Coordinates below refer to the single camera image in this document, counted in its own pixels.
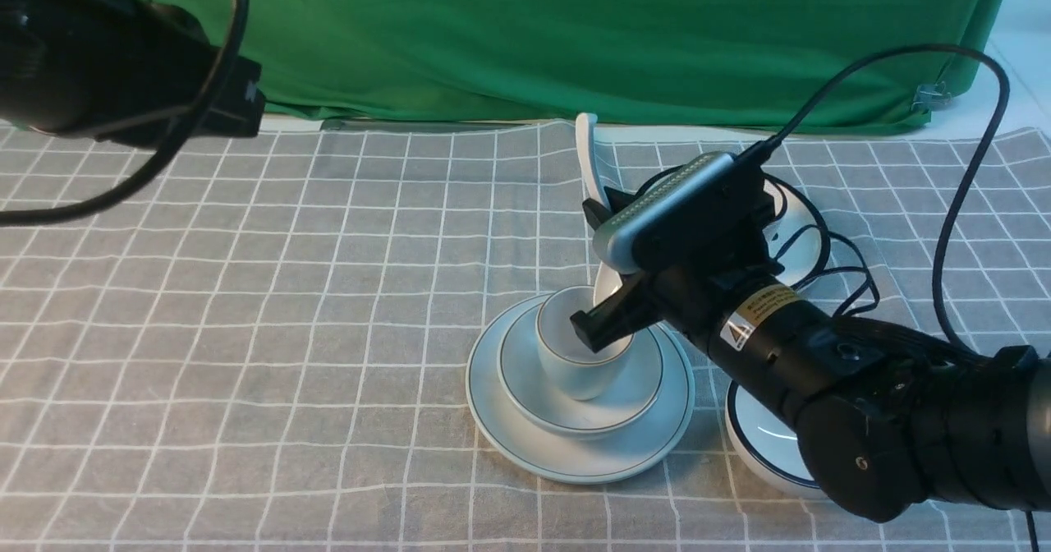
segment green backdrop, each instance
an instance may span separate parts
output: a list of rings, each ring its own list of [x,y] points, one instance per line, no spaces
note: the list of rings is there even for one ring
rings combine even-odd
[[[212,40],[230,0],[184,6]],[[244,55],[273,110],[398,121],[572,118],[777,126],[837,69],[901,43],[983,47],[1001,0],[251,0]],[[920,84],[966,91],[976,65],[892,59],[852,77],[807,129],[927,122]]]

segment stacked dishes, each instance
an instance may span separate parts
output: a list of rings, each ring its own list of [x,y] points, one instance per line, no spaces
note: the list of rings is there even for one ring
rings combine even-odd
[[[653,467],[694,410],[687,354],[661,326],[593,353],[570,315],[595,290],[569,287],[496,316],[467,368],[478,428],[511,462],[571,484],[601,484]]]

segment warning label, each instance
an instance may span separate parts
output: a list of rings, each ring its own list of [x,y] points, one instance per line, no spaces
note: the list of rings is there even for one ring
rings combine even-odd
[[[790,287],[784,285],[770,285],[751,293],[726,320],[720,338],[740,351],[751,338],[756,328],[763,324],[774,312],[784,308],[788,304],[799,302],[799,294],[796,294]]]
[[[743,349],[744,344],[748,342],[748,338],[754,330],[756,330],[754,326],[735,312],[730,314],[729,320],[723,325],[722,331],[719,334],[729,346],[740,351]]]

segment white cup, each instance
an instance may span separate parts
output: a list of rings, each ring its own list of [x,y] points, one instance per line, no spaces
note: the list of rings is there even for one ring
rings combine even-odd
[[[577,401],[590,401],[613,384],[632,343],[632,336],[625,336],[593,353],[577,338],[570,316],[592,308],[593,292],[592,287],[566,287],[548,298],[536,316],[540,366],[549,381]]]

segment white saucer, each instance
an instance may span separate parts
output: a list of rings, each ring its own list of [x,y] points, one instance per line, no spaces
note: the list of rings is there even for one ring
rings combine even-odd
[[[803,464],[796,434],[736,382],[726,392],[725,416],[734,449],[763,482],[789,496],[824,498]]]
[[[679,443],[694,413],[694,373],[685,351],[663,328],[654,327],[664,376],[656,402],[635,423],[595,439],[544,431],[511,402],[498,369],[500,343],[511,324],[544,298],[527,300],[500,313],[475,343],[466,384],[478,430],[516,466],[559,483],[612,483],[652,468]]]
[[[657,401],[664,365],[660,346],[648,328],[638,332],[624,369],[606,390],[590,401],[571,398],[544,376],[540,366],[536,316],[529,309],[503,338],[499,379],[522,414],[548,431],[575,437],[596,437],[638,420]]]

